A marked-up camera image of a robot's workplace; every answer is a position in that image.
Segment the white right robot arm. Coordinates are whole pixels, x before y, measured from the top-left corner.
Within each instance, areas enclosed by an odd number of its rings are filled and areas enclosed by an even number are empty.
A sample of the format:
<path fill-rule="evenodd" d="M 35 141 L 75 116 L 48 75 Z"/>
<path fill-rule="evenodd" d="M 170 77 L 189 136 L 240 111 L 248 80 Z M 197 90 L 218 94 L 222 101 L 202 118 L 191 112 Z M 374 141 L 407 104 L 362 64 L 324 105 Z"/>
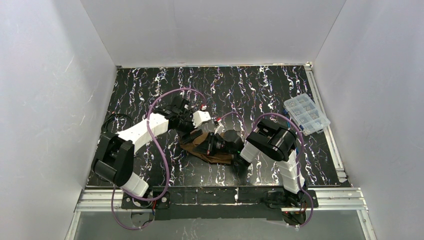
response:
<path fill-rule="evenodd" d="M 259 156 L 274 161 L 282 177 L 283 190 L 265 202 L 275 205 L 299 206 L 307 187 L 296 161 L 296 133 L 269 119 L 262 119 L 246 140 L 235 130 L 203 133 L 193 132 L 192 142 L 184 149 L 210 164 L 250 165 Z"/>

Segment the brown woven cloth napkin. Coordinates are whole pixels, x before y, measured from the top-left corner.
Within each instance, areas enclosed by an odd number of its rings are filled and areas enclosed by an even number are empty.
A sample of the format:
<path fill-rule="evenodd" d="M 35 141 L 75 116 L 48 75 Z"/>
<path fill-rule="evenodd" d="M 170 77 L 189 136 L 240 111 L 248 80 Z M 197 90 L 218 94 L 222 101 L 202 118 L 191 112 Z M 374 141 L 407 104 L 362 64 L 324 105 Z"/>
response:
<path fill-rule="evenodd" d="M 180 147 L 189 154 L 211 165 L 231 165 L 233 155 L 225 152 L 224 143 L 218 143 L 218 137 L 213 132 L 195 130 L 178 137 Z"/>

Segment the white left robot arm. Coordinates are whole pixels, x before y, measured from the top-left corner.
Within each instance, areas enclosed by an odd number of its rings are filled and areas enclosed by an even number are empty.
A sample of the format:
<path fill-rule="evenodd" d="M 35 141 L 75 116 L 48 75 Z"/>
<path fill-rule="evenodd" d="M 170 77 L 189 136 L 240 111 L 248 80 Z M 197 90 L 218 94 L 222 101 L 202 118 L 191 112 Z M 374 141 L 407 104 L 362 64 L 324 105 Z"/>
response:
<path fill-rule="evenodd" d="M 134 126 L 118 133 L 103 133 L 91 171 L 131 197 L 145 201 L 149 185 L 134 172 L 136 152 L 170 130 L 189 135 L 211 119 L 205 105 L 194 110 L 187 99 L 177 95 L 169 104 L 150 109 L 148 116 Z"/>

